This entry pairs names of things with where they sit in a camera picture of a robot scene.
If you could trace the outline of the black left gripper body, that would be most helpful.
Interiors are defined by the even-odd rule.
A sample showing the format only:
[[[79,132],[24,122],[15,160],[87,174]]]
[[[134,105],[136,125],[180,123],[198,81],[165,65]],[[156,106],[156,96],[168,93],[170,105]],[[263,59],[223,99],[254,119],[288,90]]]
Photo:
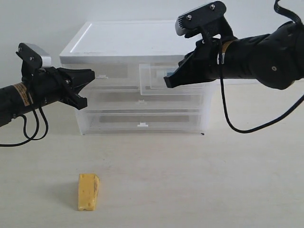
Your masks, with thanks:
[[[46,106],[54,102],[64,102],[67,96],[65,86],[70,86],[71,79],[63,75],[59,68],[49,67],[38,71],[31,83],[30,95],[33,106]]]

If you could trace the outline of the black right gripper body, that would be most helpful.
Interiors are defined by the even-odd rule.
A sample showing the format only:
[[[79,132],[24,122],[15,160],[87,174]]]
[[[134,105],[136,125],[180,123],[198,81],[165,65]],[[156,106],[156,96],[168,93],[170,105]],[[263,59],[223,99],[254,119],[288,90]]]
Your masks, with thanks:
[[[179,63],[182,65],[204,66],[209,69],[209,81],[222,79],[222,42],[213,39],[210,44],[197,45],[194,51],[188,53]]]

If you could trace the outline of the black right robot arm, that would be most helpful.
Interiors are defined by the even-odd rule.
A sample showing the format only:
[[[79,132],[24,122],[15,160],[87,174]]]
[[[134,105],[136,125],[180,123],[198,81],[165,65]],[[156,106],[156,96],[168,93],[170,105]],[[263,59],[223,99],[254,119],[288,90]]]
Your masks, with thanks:
[[[290,21],[271,34],[197,43],[164,81],[175,88],[212,82],[220,74],[224,79],[255,79],[273,89],[288,88],[304,77],[304,28]]]

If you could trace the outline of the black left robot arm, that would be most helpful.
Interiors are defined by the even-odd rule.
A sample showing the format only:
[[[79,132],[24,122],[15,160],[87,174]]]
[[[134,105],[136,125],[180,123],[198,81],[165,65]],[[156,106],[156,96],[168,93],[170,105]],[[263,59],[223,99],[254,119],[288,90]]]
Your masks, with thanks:
[[[31,112],[39,106],[62,102],[78,110],[87,107],[87,99],[79,92],[95,80],[91,69],[45,68],[36,71],[29,81],[23,81],[0,90],[0,125],[7,125],[18,115]]]

